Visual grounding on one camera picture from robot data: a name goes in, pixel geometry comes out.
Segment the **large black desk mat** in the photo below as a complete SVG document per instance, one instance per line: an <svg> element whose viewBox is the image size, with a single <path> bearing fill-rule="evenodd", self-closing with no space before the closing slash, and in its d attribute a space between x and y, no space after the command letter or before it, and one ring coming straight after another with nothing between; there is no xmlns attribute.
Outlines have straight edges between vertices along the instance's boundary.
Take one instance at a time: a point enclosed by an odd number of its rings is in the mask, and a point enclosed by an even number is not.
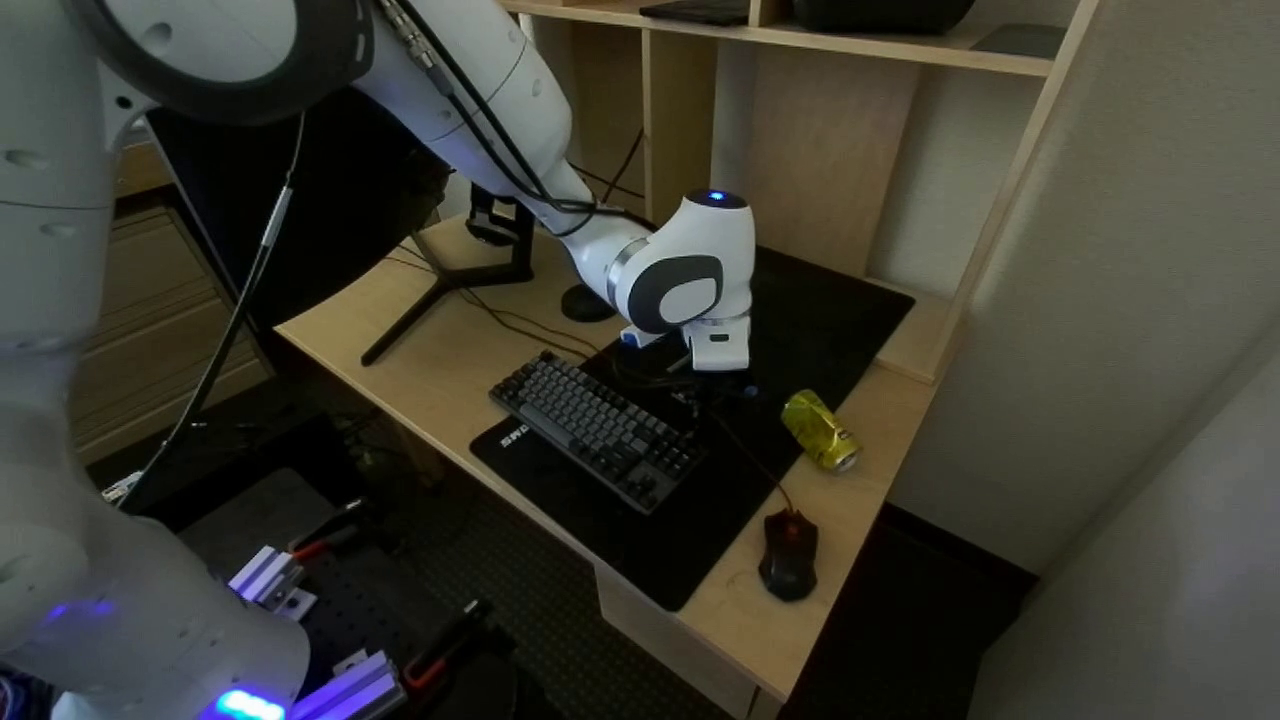
<svg viewBox="0 0 1280 720"><path fill-rule="evenodd" d="M664 418L705 452L652 515L629 510L521 422L493 426L474 452L650 602L677 614L724 548L756 527L756 510L799 462L799 444L781 426L786 402L812 390L837 410L910 311L906 294L759 247L748 373L692 373L681 342L596 352L587 362L596 380Z"/></svg>

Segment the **wooden shelf unit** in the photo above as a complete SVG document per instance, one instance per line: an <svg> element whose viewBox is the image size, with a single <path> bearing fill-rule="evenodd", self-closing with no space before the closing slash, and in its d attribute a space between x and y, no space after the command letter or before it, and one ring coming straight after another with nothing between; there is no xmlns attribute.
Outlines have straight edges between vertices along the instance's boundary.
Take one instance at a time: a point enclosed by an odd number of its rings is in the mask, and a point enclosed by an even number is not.
<svg viewBox="0 0 1280 720"><path fill-rule="evenodd" d="M871 278L888 252L902 151L926 83L1008 79L1033 97L1014 128L959 270L920 294L881 362L918 383L950 373L955 333L1054 106L1104 0L978 0L946 35L834 35L791 0L739 0L732 27L664 22L659 0L506 0L578 108L591 188L659 219L702 185L756 206L759 241L809 265Z"/></svg>

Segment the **black monitor stand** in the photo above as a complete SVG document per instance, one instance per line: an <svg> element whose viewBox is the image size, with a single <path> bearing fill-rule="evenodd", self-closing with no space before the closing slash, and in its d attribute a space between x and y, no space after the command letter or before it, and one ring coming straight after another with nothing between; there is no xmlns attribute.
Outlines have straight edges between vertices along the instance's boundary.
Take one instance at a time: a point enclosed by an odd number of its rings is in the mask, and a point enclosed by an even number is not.
<svg viewBox="0 0 1280 720"><path fill-rule="evenodd" d="M367 352L360 358L365 367L391 352L406 333L417 327L450 294L525 283L533 278L533 213L525 206L475 188L466 229L475 241L506 247L506 262L485 270L450 270L436 252L426 252L426 265L436 272L432 288L414 302L386 336L367 346Z"/></svg>

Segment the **wooden cabinet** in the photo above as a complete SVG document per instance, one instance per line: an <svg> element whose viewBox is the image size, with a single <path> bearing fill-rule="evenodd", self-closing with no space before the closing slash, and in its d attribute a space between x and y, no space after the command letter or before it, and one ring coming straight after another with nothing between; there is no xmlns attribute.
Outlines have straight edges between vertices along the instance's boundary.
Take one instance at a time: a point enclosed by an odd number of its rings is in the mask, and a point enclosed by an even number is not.
<svg viewBox="0 0 1280 720"><path fill-rule="evenodd" d="M73 390L73 444L98 464L183 412L234 302L156 143L117 169L104 316Z"/></svg>

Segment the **curved black monitor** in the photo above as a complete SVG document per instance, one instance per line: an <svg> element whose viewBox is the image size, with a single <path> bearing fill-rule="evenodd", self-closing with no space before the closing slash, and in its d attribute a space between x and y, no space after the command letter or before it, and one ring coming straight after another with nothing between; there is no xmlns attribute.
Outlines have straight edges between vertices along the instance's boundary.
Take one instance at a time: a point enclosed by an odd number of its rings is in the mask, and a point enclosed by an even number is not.
<svg viewBox="0 0 1280 720"><path fill-rule="evenodd" d="M256 333L382 265L436 215L452 175L360 94L321 99L308 121L208 123L154 113L148 128L229 294L240 294L278 194L293 185L283 233L247 302Z"/></svg>

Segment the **black computer mouse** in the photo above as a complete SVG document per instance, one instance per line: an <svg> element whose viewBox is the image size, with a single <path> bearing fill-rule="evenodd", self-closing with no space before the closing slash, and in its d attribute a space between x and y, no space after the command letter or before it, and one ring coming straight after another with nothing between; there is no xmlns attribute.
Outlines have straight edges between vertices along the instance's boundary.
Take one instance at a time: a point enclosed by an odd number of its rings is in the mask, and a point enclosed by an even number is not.
<svg viewBox="0 0 1280 720"><path fill-rule="evenodd" d="M818 523L805 513L773 513L764 519L759 586L775 602L805 602L818 589Z"/></svg>

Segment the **yellow crumpled can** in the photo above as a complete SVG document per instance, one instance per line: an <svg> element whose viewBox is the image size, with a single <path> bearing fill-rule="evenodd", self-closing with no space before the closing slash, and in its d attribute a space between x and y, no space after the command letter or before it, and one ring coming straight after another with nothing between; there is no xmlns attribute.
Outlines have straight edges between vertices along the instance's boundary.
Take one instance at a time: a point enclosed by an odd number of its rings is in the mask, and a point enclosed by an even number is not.
<svg viewBox="0 0 1280 720"><path fill-rule="evenodd" d="M862 444L812 390L791 391L781 422L818 468L847 474L862 462Z"/></svg>

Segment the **grey mechanical keyboard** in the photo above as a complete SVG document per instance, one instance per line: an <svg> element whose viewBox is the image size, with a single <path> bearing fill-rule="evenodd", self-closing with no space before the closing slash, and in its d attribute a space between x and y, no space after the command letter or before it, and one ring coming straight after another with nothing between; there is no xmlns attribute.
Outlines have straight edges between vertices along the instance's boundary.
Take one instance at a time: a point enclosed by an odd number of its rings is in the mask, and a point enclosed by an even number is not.
<svg viewBox="0 0 1280 720"><path fill-rule="evenodd" d="M641 515L705 462L692 431L553 352L506 376L493 402Z"/></svg>

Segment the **black box on shelf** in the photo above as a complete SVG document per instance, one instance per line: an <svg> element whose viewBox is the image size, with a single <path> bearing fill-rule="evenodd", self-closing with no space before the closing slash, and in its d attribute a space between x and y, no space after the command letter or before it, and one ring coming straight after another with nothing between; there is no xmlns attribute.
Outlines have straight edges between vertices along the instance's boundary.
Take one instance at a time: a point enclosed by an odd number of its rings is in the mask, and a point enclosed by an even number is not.
<svg viewBox="0 0 1280 720"><path fill-rule="evenodd" d="M978 0L796 0L796 22L818 31L910 31L941 35L955 27Z"/></svg>

